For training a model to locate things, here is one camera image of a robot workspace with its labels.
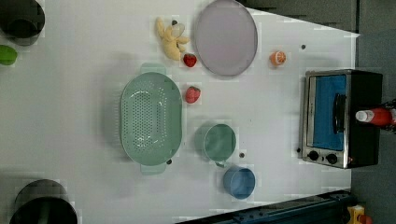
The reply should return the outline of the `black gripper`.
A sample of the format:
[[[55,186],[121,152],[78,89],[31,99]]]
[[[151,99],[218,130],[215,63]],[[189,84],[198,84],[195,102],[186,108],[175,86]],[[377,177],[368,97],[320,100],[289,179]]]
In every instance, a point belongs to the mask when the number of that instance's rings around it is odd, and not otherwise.
[[[382,106],[389,112],[389,122],[384,126],[384,130],[396,133],[396,99],[388,101]]]

